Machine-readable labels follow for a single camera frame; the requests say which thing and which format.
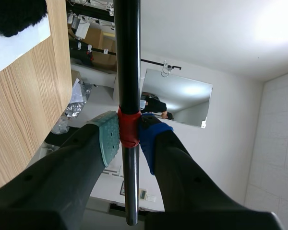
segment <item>wooden surface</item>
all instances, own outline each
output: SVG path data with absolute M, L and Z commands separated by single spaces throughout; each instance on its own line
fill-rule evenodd
M 0 187 L 24 170 L 71 98 L 65 0 L 47 4 L 51 36 L 0 72 Z

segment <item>metal pole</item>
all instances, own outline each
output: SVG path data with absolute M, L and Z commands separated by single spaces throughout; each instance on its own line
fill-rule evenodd
M 126 220 L 128 225 L 138 223 L 139 209 L 139 145 L 123 147 Z
M 114 0 L 120 110 L 140 111 L 140 0 Z M 122 146 L 127 224 L 136 225 L 139 207 L 139 146 Z

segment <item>plastic bag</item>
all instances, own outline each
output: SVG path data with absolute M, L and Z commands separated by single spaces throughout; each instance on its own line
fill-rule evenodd
M 67 133 L 68 130 L 69 130 L 68 118 L 65 116 L 61 116 L 54 125 L 54 127 L 52 128 L 51 132 L 53 134 L 63 134 Z
M 92 91 L 92 85 L 84 83 L 83 81 L 77 82 L 72 89 L 72 99 L 65 110 L 67 117 L 77 118 L 87 99 Z

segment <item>light switch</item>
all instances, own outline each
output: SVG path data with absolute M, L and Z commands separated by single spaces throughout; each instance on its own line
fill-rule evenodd
M 156 197 L 154 195 L 146 195 L 146 200 L 150 202 L 156 202 Z

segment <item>cable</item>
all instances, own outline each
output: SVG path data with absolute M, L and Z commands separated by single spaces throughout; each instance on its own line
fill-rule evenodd
M 69 4 L 71 4 L 71 1 L 70 1 L 70 0 L 68 0 L 68 2 L 69 2 Z M 74 5 L 74 4 L 76 4 L 76 2 L 74 2 L 73 5 Z M 71 5 L 72 5 L 72 4 L 71 4 Z M 72 5 L 72 6 L 73 6 L 73 5 Z
M 99 2 L 99 1 L 96 1 L 96 2 L 98 2 L 99 4 L 101 4 L 101 5 L 103 5 L 103 6 L 106 6 L 106 5 L 107 5 L 107 4 L 103 4 L 103 3 Z

